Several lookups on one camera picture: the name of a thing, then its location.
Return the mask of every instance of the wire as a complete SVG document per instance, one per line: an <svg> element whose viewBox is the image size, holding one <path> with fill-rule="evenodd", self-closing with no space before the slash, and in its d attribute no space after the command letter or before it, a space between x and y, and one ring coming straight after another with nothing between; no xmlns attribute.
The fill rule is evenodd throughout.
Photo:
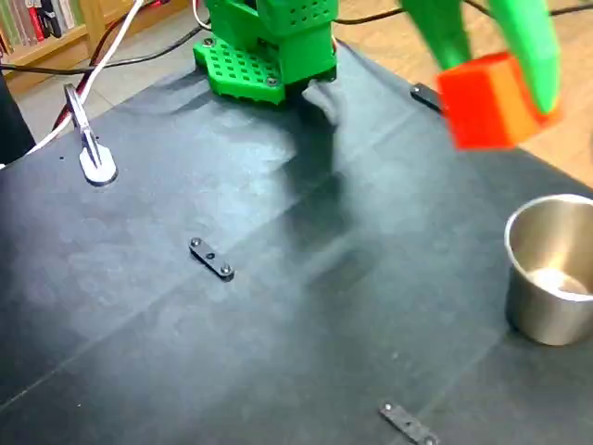
<svg viewBox="0 0 593 445"><path fill-rule="evenodd" d="M336 19L336 20L334 20L334 22L338 23L340 25L361 25L363 23L370 23L372 21L377 21L377 20L381 20L381 19L386 19L388 17L393 17L398 14L401 14L402 12L406 12L406 10L404 8L400 7L398 9L392 9L390 11L381 12L379 14L375 14L375 15L369 16L369 17L361 17L359 19Z"/></svg>
<svg viewBox="0 0 593 445"><path fill-rule="evenodd" d="M463 2L468 4L471 7L474 7L475 9L480 11L485 16L492 17L492 14L490 13L490 11L486 7L480 5L479 3L476 3L473 0L463 0Z"/></svg>
<svg viewBox="0 0 593 445"><path fill-rule="evenodd" d="M153 5L156 5L156 4L158 4L159 6L162 6L162 4L160 3L160 0L151 0L150 2L144 4L140 8L140 10L138 11L138 14L141 14L143 11L145 11L149 7L151 7ZM89 67L92 67L93 65L96 64L96 61L99 59L99 56L101 56L101 51L103 51L103 46L105 45L105 42L107 41L107 38L109 37L109 35L111 35L111 33L118 26L121 25L121 23L125 19L126 19L126 14L124 14L123 16L121 16L119 19L113 21L113 23L111 23L108 26L108 28L106 29L106 31L101 36L101 40L99 40L99 43L97 44L97 46L95 48L95 51L91 55L91 59L89 60ZM82 79L79 80L78 85L76 85L76 92L78 94L80 94L82 92L82 89L84 88L84 86L86 86L86 83L88 82L90 75L91 75L90 72L86 72L82 76ZM56 118L56 121L54 122L54 126L52 127L52 130L55 130L57 128L57 126L66 118L67 115L68 115L68 105L67 104L64 104L64 106L60 110L59 114L57 115L57 118Z"/></svg>
<svg viewBox="0 0 593 445"><path fill-rule="evenodd" d="M570 14L572 12L586 11L588 9L593 9L593 4L579 5L579 6L568 6L568 7L563 7L561 9L553 9L549 12L549 14L552 17L558 17L563 14Z"/></svg>
<svg viewBox="0 0 593 445"><path fill-rule="evenodd" d="M106 66L106 64L113 57L115 52L118 50L118 47L120 46L121 41L123 40L123 37L126 35L126 32L128 31L128 29L130 29L132 20L134 19L134 17L136 17L136 14L138 13L138 10L142 7L143 2L144 2L144 0L135 0L134 4L132 6L132 9L128 13L126 20L124 20L123 25L121 26L120 32L118 32L117 37L113 41L113 44L111 44L111 47L108 49L107 53L101 59L101 62L99 62L99 64L96 66L96 68L91 73L91 76L89 77L89 80L81 94L81 102L82 103L86 102L86 99L89 96L89 93L91 92L91 88L93 87L93 83L95 83L95 79L97 78L97 76L101 73L103 68ZM30 154L36 152L37 150L40 150L41 148L43 148L44 146L49 144L51 141L53 141L58 134L60 134L64 129L66 129L66 127L68 127L68 124L71 121L72 121L72 116L69 114L66 117L66 119L64 119L57 126L57 128L54 131L52 131L50 134L48 134L46 137L44 137L44 139L42 139L41 142L39 142L36 146L34 146L31 150L29 150L29 152L27 152L27 155L30 155Z"/></svg>
<svg viewBox="0 0 593 445"><path fill-rule="evenodd" d="M183 36L178 41L170 44L166 48L157 51L156 53L147 54L145 56L140 57L132 57L132 58L125 58L122 60L115 60L113 62L107 63L104 68L116 68L116 67L123 67L126 65L134 65L136 63L147 62L150 60L154 60L155 58L159 58L165 56L166 54L170 53L171 51L177 49L187 41L189 41L192 37L198 34L201 28L194 28L190 32L188 32L185 36ZM0 69L6 70L14 70L14 71L25 71L25 72L35 72L39 74L54 74L58 76L74 76L77 74L85 74L91 73L98 65L92 65L90 67L83 67L83 68L74 68L70 70L59 70L54 68L41 68L41 67L21 67L19 65L7 65L7 64L0 64Z"/></svg>
<svg viewBox="0 0 593 445"><path fill-rule="evenodd" d="M474 2L474 0L463 0L464 3L468 4L471 7L474 7L482 14L492 17L492 13L484 6L480 5L479 3ZM552 9L549 14L552 17L563 16L564 14L571 14L573 12L580 12L580 11L587 11L589 9L593 9L593 4L588 5L578 5L578 6L568 6L563 7L561 9Z"/></svg>
<svg viewBox="0 0 593 445"><path fill-rule="evenodd" d="M197 3L198 3L198 0L192 0L192 7L194 8L194 17L196 18L197 24L200 25L205 30L212 31L212 27L210 25L208 25L207 23L205 23L204 21L202 21L200 16L197 14Z"/></svg>

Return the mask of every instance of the metal cup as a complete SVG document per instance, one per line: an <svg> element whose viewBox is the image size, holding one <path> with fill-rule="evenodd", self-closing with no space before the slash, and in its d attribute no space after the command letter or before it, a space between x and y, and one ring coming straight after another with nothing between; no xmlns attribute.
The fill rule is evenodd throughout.
<svg viewBox="0 0 593 445"><path fill-rule="evenodd" d="M533 340L562 346L593 331L593 200L540 197L508 220L507 317Z"/></svg>

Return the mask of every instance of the wooden floor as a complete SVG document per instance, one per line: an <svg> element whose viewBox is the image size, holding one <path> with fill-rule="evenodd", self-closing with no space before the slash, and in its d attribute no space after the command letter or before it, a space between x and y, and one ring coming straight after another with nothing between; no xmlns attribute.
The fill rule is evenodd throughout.
<svg viewBox="0 0 593 445"><path fill-rule="evenodd" d="M550 8L578 0L549 0ZM394 7L393 0L342 0L340 17L355 18ZM504 48L495 23L463 7L475 56ZM562 47L564 120L524 144L524 149L593 186L593 11L554 19ZM410 19L399 15L360 26L336 25L335 35L411 82L435 85L437 67Z"/></svg>

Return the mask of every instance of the red cable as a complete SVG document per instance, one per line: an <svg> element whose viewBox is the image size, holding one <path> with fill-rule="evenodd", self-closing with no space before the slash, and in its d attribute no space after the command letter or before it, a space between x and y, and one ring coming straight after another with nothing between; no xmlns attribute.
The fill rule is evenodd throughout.
<svg viewBox="0 0 593 445"><path fill-rule="evenodd" d="M164 2L164 0L157 0L156 2L151 2L149 4L146 4L140 8L138 13L141 13L142 11L146 10L148 7L160 7L160 6L166 5L168 3L168 1L164 2L164 3L163 2ZM121 23L125 20L126 17L127 17L127 14L120 17L119 19L115 20L114 22L112 22L109 25L109 27L103 33L103 36L101 37L101 40L99 41L99 44L96 46L96 49L93 52L93 55L91 56L91 60L89 61L89 66L93 66L96 64L97 60L99 59L99 56L101 56L101 50L103 49L103 45L105 44L105 41L107 40L109 35L113 32L113 30L115 30L118 26L121 25ZM79 95L82 94L82 91L84 90L84 87L86 86L86 83L88 82L90 77L91 77L90 72L86 72L82 76L81 81L76 86L76 92ZM62 123L63 120L66 119L66 116L68 116L68 113L69 113L68 107L66 105L64 105L64 107L62 107L61 111L59 112L59 115L57 116L56 122L54 123L54 130L57 128L57 126L60 123Z"/></svg>

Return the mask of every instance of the metal bracket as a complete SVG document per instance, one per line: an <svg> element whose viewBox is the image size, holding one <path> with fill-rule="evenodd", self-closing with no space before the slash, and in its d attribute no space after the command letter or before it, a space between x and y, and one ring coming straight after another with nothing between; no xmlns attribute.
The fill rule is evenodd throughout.
<svg viewBox="0 0 593 445"><path fill-rule="evenodd" d="M66 103L68 105L74 126L78 128L82 139L81 167L86 180L96 186L106 185L118 176L118 169L113 161L111 152L106 146L99 145L97 137L89 123L82 102L71 83L64 85Z"/></svg>
<svg viewBox="0 0 593 445"><path fill-rule="evenodd" d="M214 249L201 238L192 238L189 242L189 249L209 269L224 281L231 281L234 278L234 269Z"/></svg>
<svg viewBox="0 0 593 445"><path fill-rule="evenodd" d="M421 104L425 104L428 108L436 111L437 113L441 114L443 112L438 93L431 87L426 86L423 83L416 83L411 87L410 95L413 99L417 100Z"/></svg>
<svg viewBox="0 0 593 445"><path fill-rule="evenodd" d="M386 403L379 410L379 414L416 445L440 445L441 443L440 439L430 429L399 405Z"/></svg>

